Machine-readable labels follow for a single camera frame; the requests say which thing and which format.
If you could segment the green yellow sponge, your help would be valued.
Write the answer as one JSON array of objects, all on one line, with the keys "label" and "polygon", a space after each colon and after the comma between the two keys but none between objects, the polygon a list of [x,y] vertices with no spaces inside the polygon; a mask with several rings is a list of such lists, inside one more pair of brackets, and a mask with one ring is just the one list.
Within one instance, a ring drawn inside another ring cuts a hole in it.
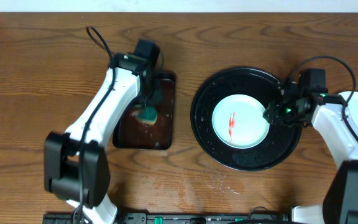
[{"label": "green yellow sponge", "polygon": [[146,106],[136,116],[136,120],[147,125],[154,125],[157,121],[158,113],[154,107]]}]

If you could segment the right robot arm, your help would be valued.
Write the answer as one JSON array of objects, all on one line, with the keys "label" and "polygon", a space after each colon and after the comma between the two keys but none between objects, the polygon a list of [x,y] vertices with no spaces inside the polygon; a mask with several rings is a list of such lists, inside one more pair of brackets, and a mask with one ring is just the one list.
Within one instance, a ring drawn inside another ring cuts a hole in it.
[{"label": "right robot arm", "polygon": [[358,128],[344,98],[323,82],[291,83],[280,102],[264,112],[270,124],[311,126],[321,135],[338,168],[321,205],[291,210],[294,223],[358,223]]}]

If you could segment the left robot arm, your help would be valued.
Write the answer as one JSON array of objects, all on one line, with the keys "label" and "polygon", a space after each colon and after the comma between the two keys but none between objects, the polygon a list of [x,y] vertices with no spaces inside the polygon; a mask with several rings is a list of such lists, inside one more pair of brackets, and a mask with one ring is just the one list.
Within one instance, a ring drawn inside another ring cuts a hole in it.
[{"label": "left robot arm", "polygon": [[44,142],[44,187],[71,203],[70,223],[113,223],[117,208],[108,198],[108,141],[121,116],[152,90],[159,53],[118,53],[111,57],[101,88],[65,133]]}]

